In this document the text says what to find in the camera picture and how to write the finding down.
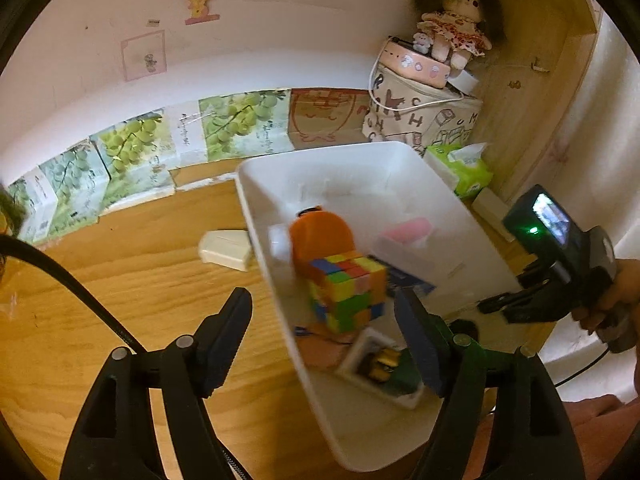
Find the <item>person's right hand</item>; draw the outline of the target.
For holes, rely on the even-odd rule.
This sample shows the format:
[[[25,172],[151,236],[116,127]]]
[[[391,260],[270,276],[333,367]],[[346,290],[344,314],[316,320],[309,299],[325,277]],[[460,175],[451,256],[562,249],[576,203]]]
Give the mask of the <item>person's right hand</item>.
[[[593,333],[605,320],[605,315],[615,307],[624,307],[629,324],[639,335],[640,273],[636,259],[618,259],[617,274],[613,284],[603,293],[590,309],[578,307],[572,311],[572,318],[584,330]]]

